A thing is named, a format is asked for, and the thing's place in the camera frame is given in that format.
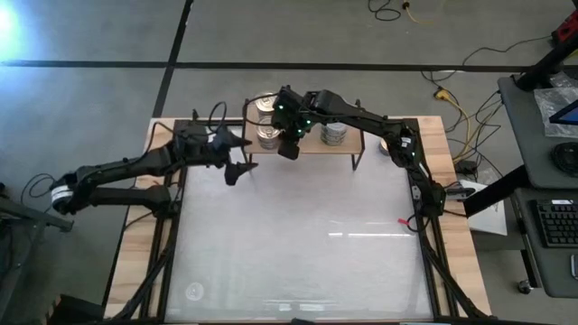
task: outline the glass surface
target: glass surface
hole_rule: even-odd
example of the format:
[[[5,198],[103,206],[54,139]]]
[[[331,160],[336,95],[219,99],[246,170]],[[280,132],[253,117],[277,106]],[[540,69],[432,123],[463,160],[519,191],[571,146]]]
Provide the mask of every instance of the glass surface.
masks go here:
[[[418,238],[397,222],[406,171],[378,140],[355,172],[348,154],[256,154],[229,187],[190,168],[166,320],[431,319]]]

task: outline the keyboard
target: keyboard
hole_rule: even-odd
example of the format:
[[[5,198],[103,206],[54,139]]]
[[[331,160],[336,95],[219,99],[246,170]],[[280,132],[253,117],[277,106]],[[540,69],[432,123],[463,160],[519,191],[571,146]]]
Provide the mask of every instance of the keyboard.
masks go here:
[[[530,201],[546,247],[578,247],[578,201]]]

